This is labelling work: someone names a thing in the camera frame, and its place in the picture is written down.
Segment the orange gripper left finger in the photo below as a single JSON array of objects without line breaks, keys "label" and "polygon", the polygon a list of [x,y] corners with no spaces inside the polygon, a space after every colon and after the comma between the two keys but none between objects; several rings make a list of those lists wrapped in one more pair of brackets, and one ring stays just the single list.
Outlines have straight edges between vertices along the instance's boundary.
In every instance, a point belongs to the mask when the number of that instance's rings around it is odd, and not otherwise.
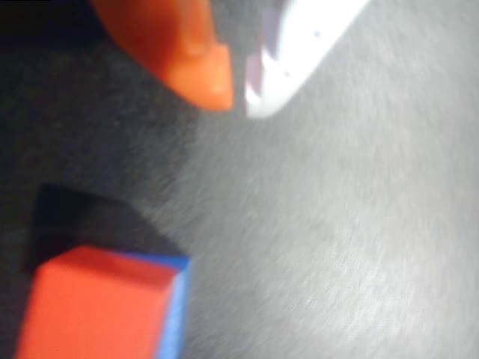
[{"label": "orange gripper left finger", "polygon": [[216,39],[209,1],[91,3],[113,41],[177,95],[210,111],[234,103],[231,54]]}]

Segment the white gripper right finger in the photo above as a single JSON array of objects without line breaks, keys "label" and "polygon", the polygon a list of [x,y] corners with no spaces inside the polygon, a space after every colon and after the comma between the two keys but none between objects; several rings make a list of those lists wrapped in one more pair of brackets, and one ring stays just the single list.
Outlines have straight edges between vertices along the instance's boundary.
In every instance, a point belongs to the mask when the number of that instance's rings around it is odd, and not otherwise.
[{"label": "white gripper right finger", "polygon": [[367,3],[274,1],[265,7],[257,51],[245,62],[246,116],[266,119],[282,110]]}]

